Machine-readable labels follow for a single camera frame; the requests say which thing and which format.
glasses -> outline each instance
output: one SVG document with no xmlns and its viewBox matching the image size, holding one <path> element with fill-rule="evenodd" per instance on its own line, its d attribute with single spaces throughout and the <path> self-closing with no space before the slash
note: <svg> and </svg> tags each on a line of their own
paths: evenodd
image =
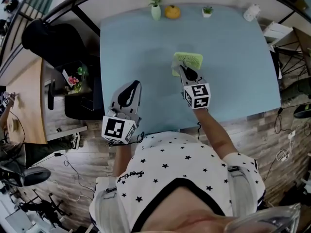
<svg viewBox="0 0 311 233">
<path fill-rule="evenodd" d="M 224 233 L 295 233 L 300 208 L 300 204 L 294 204 L 258 211 L 230 222 Z"/>
</svg>

light blue table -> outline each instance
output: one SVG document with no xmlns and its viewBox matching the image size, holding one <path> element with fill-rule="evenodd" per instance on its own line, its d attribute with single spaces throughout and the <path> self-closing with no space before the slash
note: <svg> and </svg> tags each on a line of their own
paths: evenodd
<svg viewBox="0 0 311 233">
<path fill-rule="evenodd" d="M 178 20 L 162 17 L 154 21 L 150 8 L 102 20 L 106 112 L 117 88 L 139 80 L 142 121 L 136 133 L 196 126 L 197 120 L 180 94 L 180 79 L 172 75 L 177 51 L 203 55 L 201 71 L 211 90 L 209 111 L 217 121 L 280 107 L 273 61 L 257 21 L 247 22 L 241 11 L 224 6 L 214 6 L 210 18 L 203 18 L 203 5 L 179 7 Z"/>
</svg>

shoe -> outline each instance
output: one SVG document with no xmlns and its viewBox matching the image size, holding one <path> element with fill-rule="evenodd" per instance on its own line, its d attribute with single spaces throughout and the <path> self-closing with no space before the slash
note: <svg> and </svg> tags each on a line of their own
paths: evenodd
<svg viewBox="0 0 311 233">
<path fill-rule="evenodd" d="M 72 142 L 72 149 L 78 150 L 80 143 L 80 133 L 73 134 L 70 141 Z"/>
</svg>

hand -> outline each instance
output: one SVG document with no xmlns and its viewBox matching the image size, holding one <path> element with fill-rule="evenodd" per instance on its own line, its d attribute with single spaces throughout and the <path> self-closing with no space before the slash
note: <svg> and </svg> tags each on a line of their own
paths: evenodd
<svg viewBox="0 0 311 233">
<path fill-rule="evenodd" d="M 9 103 L 7 104 L 7 107 L 13 107 L 14 101 L 15 101 L 15 92 L 13 92 L 10 96 L 8 96 Z"/>
</svg>

yellow fruit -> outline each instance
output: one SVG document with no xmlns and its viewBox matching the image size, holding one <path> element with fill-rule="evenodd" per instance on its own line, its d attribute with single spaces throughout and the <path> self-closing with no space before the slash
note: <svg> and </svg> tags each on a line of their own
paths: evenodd
<svg viewBox="0 0 311 233">
<path fill-rule="evenodd" d="M 165 16 L 169 19 L 177 19 L 180 17 L 180 9 L 174 5 L 167 6 L 165 8 Z"/>
</svg>

